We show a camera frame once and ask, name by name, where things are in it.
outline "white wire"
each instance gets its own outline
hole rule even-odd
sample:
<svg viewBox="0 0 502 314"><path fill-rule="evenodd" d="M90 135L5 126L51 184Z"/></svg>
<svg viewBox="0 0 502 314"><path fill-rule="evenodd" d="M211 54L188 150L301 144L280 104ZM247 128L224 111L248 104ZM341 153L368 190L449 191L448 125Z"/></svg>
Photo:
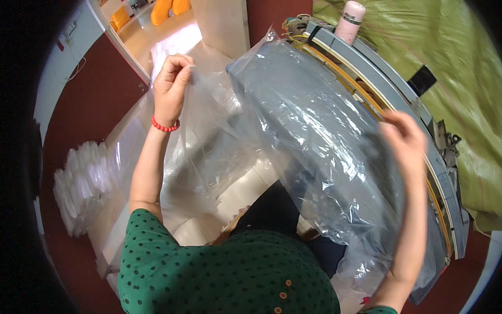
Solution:
<svg viewBox="0 0 502 314"><path fill-rule="evenodd" d="M78 72L80 72L80 70L82 70L82 68L84 67L85 63L87 62L87 59L85 57L82 57L82 59L84 60L84 64L82 64L82 66L80 66L80 62L77 63L77 71L75 72L74 75L72 75L71 77L69 77L66 82L69 82L69 81L73 80L75 78L75 76L78 74Z"/></svg>
<svg viewBox="0 0 502 314"><path fill-rule="evenodd" d="M483 231L481 231L481 230L478 228L477 224L476 224L476 220L473 220L473 222L474 222L474 227L476 227L476 230L477 230L479 233L481 233L482 235L484 235L484 236L486 236L486 237L489 237L489 238L490 238L493 242L495 242L495 243L497 243L497 244L499 244L499 245L502 245L502 243L501 243L501 242L499 242L499 241L497 241L497 240L494 240L494 239L491 237L491 235L489 235L489 234L484 233Z"/></svg>

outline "green polka dot shirt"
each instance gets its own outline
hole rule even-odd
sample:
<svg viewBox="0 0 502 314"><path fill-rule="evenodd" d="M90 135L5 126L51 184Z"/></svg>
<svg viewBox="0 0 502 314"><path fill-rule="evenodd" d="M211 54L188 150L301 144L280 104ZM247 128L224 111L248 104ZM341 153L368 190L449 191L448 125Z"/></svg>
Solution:
<svg viewBox="0 0 502 314"><path fill-rule="evenodd" d="M314 255L282 234L246 231L220 245L182 247L138 209L125 239L118 291L126 313L340 313Z"/></svg>

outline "red beaded bracelet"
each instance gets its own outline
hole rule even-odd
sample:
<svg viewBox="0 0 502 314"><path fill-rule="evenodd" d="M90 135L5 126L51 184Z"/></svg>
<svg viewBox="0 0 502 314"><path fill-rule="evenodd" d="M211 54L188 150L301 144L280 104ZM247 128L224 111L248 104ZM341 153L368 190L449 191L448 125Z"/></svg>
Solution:
<svg viewBox="0 0 502 314"><path fill-rule="evenodd" d="M172 132L172 131L175 131L177 130L179 127L180 127L180 120L177 119L176 120L176 125L173 126L173 127L163 127L161 126L160 124L158 124L156 121L155 121L155 115L152 115L152 124L154 125L154 127L156 127L157 129L161 130L161 131L164 131L164 132Z"/></svg>

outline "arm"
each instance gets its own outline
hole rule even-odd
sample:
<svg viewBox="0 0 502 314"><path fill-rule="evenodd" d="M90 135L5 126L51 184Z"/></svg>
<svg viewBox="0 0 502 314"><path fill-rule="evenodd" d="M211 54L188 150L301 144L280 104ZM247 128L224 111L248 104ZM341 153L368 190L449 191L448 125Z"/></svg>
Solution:
<svg viewBox="0 0 502 314"><path fill-rule="evenodd" d="M406 207L391 268L362 309L388 306L401 312L422 267L427 244L426 138L403 112L384 115L381 132L396 157L406 191Z"/></svg>
<svg viewBox="0 0 502 314"><path fill-rule="evenodd" d="M183 107L185 87L190 80L193 59L168 56L154 82L155 121L173 126ZM160 189L164 175L164 155L169 133L150 127L136 164L129 196L129 213L144 208L162 222Z"/></svg>

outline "forearm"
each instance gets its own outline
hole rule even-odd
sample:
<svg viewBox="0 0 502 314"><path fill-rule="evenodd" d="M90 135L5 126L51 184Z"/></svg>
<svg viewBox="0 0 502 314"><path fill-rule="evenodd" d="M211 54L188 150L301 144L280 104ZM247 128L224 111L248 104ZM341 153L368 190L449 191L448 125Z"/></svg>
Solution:
<svg viewBox="0 0 502 314"><path fill-rule="evenodd" d="M151 211L160 221L160 189L164 176L164 156L169 134L150 127L131 182L129 212L138 208Z"/></svg>
<svg viewBox="0 0 502 314"><path fill-rule="evenodd" d="M425 181L406 182L406 208L391 268L364 308L385 305L398 313L411 293L422 267L427 245L427 195Z"/></svg>
<svg viewBox="0 0 502 314"><path fill-rule="evenodd" d="M406 194L406 210L389 272L394 278L413 287L422 267L427 245L425 179L415 178L406 183Z"/></svg>

